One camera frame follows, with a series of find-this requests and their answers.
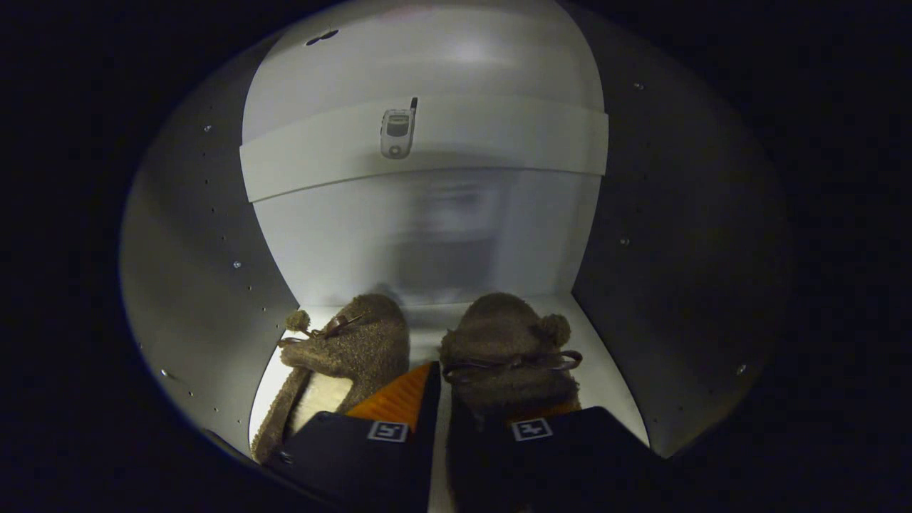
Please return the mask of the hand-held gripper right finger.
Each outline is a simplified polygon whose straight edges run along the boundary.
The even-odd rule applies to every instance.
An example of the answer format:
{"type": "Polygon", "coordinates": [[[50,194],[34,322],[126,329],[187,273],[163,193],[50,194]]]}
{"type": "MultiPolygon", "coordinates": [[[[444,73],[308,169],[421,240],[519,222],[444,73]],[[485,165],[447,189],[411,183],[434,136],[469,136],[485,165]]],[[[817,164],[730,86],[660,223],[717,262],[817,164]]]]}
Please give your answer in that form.
{"type": "Polygon", "coordinates": [[[671,512],[672,483],[603,407],[514,421],[492,444],[496,512],[671,512]]]}

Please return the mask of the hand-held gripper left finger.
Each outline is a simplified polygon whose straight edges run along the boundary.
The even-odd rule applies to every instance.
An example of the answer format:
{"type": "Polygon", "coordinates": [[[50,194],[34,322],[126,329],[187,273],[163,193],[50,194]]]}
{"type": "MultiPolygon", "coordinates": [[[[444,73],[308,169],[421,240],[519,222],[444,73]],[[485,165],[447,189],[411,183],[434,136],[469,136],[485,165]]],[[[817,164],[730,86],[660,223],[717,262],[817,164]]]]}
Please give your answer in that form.
{"type": "Polygon", "coordinates": [[[265,462],[328,512],[426,512],[439,363],[398,377],[348,415],[322,412],[265,462]]]}

